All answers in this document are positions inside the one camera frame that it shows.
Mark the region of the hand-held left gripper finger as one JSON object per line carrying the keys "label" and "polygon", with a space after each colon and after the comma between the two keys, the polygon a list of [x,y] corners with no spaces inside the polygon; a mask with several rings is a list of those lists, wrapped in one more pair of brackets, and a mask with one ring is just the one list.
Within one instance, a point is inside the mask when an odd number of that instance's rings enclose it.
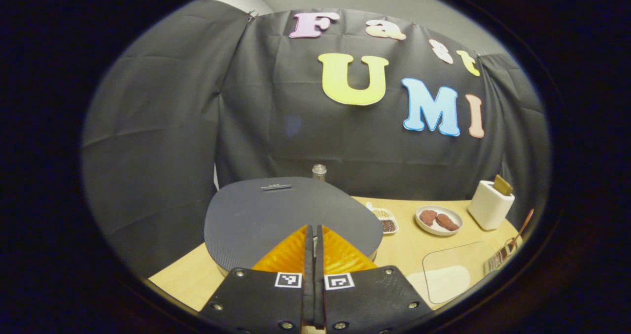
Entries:
{"label": "hand-held left gripper finger", "polygon": [[231,269],[199,312],[229,334],[299,334],[314,314],[313,228],[304,225],[253,267]]}
{"label": "hand-held left gripper finger", "polygon": [[375,265],[326,226],[317,237],[315,322],[327,334],[401,334],[432,312],[396,266]]}

